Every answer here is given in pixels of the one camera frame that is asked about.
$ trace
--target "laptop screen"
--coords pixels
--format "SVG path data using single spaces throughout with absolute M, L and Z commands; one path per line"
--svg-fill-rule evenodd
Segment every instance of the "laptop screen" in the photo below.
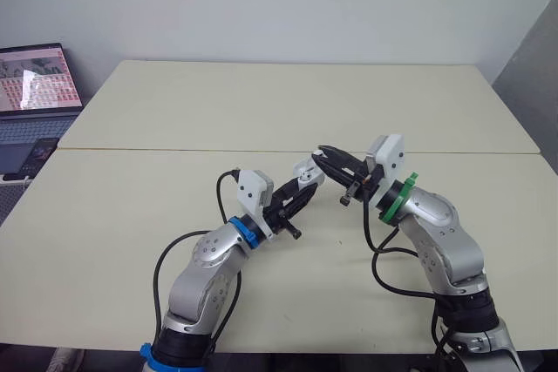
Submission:
M 60 44 L 0 50 L 0 115 L 81 106 Z

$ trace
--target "green ring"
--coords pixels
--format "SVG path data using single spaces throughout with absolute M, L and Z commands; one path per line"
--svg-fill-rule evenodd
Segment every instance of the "green ring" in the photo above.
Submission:
M 398 211 L 399 207 L 406 201 L 407 197 L 409 196 L 409 192 L 411 188 L 415 186 L 415 179 L 418 177 L 418 174 L 413 172 L 411 176 L 405 179 L 405 184 L 399 191 L 398 197 L 393 201 L 390 208 L 385 212 L 385 215 L 381 218 L 383 222 L 389 224 L 393 215 Z

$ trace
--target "black cable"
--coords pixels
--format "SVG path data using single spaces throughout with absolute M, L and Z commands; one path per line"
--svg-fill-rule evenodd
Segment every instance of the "black cable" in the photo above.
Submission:
M 203 235 L 207 232 L 208 230 L 200 230 L 200 231 L 194 231 L 191 233 L 186 233 L 181 235 L 178 239 L 171 241 L 171 243 L 167 247 L 165 247 L 165 250 L 163 250 L 163 253 L 160 254 L 159 259 L 157 260 L 157 264 L 155 265 L 155 270 L 153 271 L 153 302 L 155 304 L 155 338 L 153 339 L 153 344 L 157 342 L 157 339 L 159 338 L 160 329 L 161 329 L 160 300 L 159 300 L 159 271 L 161 265 L 163 264 L 163 260 L 165 259 L 167 253 L 171 250 L 171 248 L 176 246 L 181 241 L 189 237 L 194 237 L 195 235 Z
M 432 321 L 430 322 L 430 334 L 432 335 L 432 339 L 434 340 L 434 344 L 438 347 L 439 340 L 438 335 L 436 334 L 436 327 L 438 326 L 438 311 L 436 307 L 432 311 Z
M 227 224 L 227 216 L 225 215 L 225 210 L 223 209 L 223 202 L 221 200 L 221 182 L 227 176 L 233 176 L 233 171 L 229 170 L 228 172 L 223 173 L 217 179 L 217 184 L 215 185 L 215 191 L 217 193 L 217 205 L 219 205 L 219 212 L 221 213 L 221 218 L 223 218 L 223 224 Z
M 223 202 L 221 200 L 221 182 L 227 176 L 232 176 L 233 178 L 238 180 L 238 169 L 229 170 L 228 172 L 223 173 L 221 176 L 219 176 L 219 178 L 217 179 L 217 183 L 215 185 L 215 191 L 217 194 L 217 205 L 219 205 L 219 212 L 221 213 L 223 224 L 227 224 L 227 215 L 225 214 L 225 209 L 223 208 Z M 214 352 L 215 346 L 217 345 L 217 340 L 219 340 L 219 337 L 221 336 L 223 329 L 227 325 L 228 319 L 230 318 L 230 316 L 233 314 L 233 311 L 235 310 L 236 302 L 238 302 L 238 297 L 241 294 L 241 286 L 242 286 L 242 273 L 239 270 L 238 274 L 236 274 L 236 289 L 235 289 L 235 295 L 233 296 L 233 300 L 231 301 L 227 313 L 225 314 L 223 320 L 221 321 L 221 324 L 219 325 L 219 327 L 215 331 L 215 334 L 211 338 L 211 345 L 206 350 L 204 357 L 211 355 Z
M 242 273 L 239 271 L 238 274 L 236 274 L 236 289 L 235 289 L 235 295 L 233 296 L 233 300 L 231 301 L 230 306 L 228 307 L 227 313 L 223 317 L 223 321 L 221 321 L 221 324 L 217 328 L 217 331 L 215 331 L 215 334 L 211 338 L 211 346 L 209 346 L 208 350 L 206 350 L 204 357 L 207 357 L 208 355 L 211 355 L 214 352 L 215 346 L 217 345 L 217 340 L 219 340 L 221 333 L 223 332 L 225 326 L 227 325 L 228 319 L 230 318 L 230 316 L 233 314 L 233 311 L 235 310 L 236 302 L 238 302 L 238 297 L 241 294 L 241 285 L 242 285 Z
M 440 371 L 440 364 L 442 364 L 442 361 L 444 360 L 444 356 L 442 355 L 442 353 L 446 353 L 444 351 L 444 346 L 446 345 L 447 341 L 450 339 L 450 337 L 453 334 L 453 327 L 450 326 L 447 328 L 446 332 L 444 333 L 444 335 L 442 336 L 442 338 L 440 339 L 440 341 L 438 342 L 438 344 L 436 345 L 436 351 L 434 352 L 434 361 L 435 361 L 435 365 L 436 365 L 436 372 Z
M 399 232 L 399 227 L 395 227 L 393 231 L 388 235 L 384 241 L 378 246 L 379 250 L 383 250 L 384 247 L 395 237 Z M 414 296 L 418 298 L 429 298 L 431 300 L 435 300 L 440 304 L 446 305 L 446 301 L 443 299 L 441 295 L 433 294 L 431 292 L 420 292 L 420 291 L 408 291 L 406 289 L 399 289 L 398 287 L 393 287 L 382 281 L 378 274 L 378 256 L 380 253 L 374 253 L 372 256 L 372 275 L 376 282 L 383 287 L 384 289 L 393 292 L 394 294 L 405 295 L 405 296 Z
M 368 247 L 371 249 L 374 254 L 383 254 L 383 253 L 393 253 L 393 252 L 400 252 L 410 254 L 411 256 L 419 257 L 417 252 L 404 247 L 388 247 L 388 248 L 381 248 L 374 246 L 372 242 L 372 237 L 370 233 L 370 195 L 368 191 L 363 189 L 363 227 L 364 227 L 364 238 L 366 239 L 366 243 Z

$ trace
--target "blue ring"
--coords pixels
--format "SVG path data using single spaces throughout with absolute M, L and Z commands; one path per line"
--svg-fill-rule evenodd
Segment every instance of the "blue ring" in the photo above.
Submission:
M 206 370 L 202 366 L 196 366 L 195 368 L 181 368 L 177 366 L 168 366 L 163 363 L 157 362 L 153 359 L 153 355 L 151 353 L 151 344 L 149 343 L 143 343 L 139 351 L 139 354 L 142 357 L 146 358 L 149 368 L 157 372 L 205 372 Z
M 256 235 L 252 231 L 248 230 L 248 227 L 242 224 L 242 221 L 240 221 L 238 218 L 233 217 L 228 222 L 236 227 L 241 236 L 244 237 L 244 240 L 248 242 L 250 248 L 256 248 L 260 245 L 260 243 L 258 243 L 258 238 L 256 237 Z

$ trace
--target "laptop keyboard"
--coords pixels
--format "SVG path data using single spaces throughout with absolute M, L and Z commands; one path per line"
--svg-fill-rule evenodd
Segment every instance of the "laptop keyboard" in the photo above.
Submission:
M 0 145 L 34 143 L 37 139 L 60 138 L 74 118 L 52 121 L 0 121 Z

